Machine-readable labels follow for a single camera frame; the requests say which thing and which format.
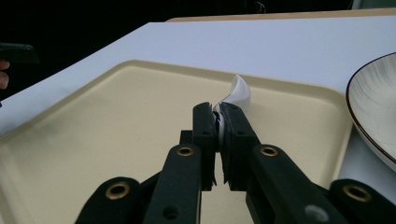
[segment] white table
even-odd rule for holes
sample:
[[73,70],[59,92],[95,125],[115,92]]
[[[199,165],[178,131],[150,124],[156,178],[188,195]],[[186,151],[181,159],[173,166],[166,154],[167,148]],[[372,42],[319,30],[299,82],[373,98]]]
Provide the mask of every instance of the white table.
[[[349,78],[361,66],[396,51],[394,14],[148,23],[4,100],[0,135],[116,64],[133,59],[306,82],[345,92]],[[339,177],[362,181],[396,203],[396,173],[364,145],[356,131],[352,131]]]

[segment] screw hole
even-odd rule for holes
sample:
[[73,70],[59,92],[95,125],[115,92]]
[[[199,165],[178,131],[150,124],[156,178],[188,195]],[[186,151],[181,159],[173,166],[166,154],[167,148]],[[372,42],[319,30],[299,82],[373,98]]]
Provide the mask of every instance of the screw hole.
[[356,201],[367,203],[372,199],[371,194],[364,188],[356,185],[343,186],[344,193]]
[[190,156],[192,153],[194,153],[194,149],[191,147],[181,147],[177,150],[179,156]]
[[176,206],[167,206],[163,209],[163,217],[168,220],[174,220],[180,215],[180,212]]
[[329,222],[329,215],[319,206],[309,204],[305,207],[305,213],[315,222]]
[[278,154],[278,151],[272,147],[262,147],[262,149],[260,149],[260,152],[262,153],[262,155],[268,157],[274,157]]
[[106,197],[110,200],[117,200],[125,197],[131,188],[126,182],[120,181],[108,187]]

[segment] tray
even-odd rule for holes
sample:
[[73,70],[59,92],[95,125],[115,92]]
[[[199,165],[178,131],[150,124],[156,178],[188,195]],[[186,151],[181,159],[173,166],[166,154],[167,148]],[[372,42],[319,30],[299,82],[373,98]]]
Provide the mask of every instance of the tray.
[[[161,171],[192,108],[217,103],[234,74],[172,64],[118,64],[0,139],[0,213],[6,223],[74,223],[97,187],[115,176],[139,182]],[[315,183],[338,176],[352,122],[345,95],[303,83],[242,77],[246,112],[262,143],[283,148]],[[202,223],[252,222],[244,192],[203,192]]]

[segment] plate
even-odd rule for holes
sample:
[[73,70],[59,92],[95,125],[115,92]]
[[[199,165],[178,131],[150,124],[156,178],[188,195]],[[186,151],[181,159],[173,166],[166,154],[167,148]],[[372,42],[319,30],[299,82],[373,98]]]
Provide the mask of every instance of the plate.
[[364,142],[396,172],[396,53],[359,69],[347,85],[346,102]]

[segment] black object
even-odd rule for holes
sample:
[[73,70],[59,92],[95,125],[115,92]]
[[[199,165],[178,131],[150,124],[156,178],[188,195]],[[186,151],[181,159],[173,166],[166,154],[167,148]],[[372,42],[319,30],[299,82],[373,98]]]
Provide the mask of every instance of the black object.
[[11,63],[39,63],[35,48],[27,44],[0,43],[0,59]]
[[[260,143],[241,108],[220,106],[226,124],[220,151],[225,182],[247,193],[255,223],[396,223],[396,206],[374,189],[350,179],[332,182],[329,190],[315,185],[281,148]],[[108,180],[76,223],[199,223],[201,191],[216,183],[219,145],[213,119],[209,103],[197,105],[193,130],[181,132],[160,173],[140,185],[126,177]],[[111,199],[108,192],[120,197]]]

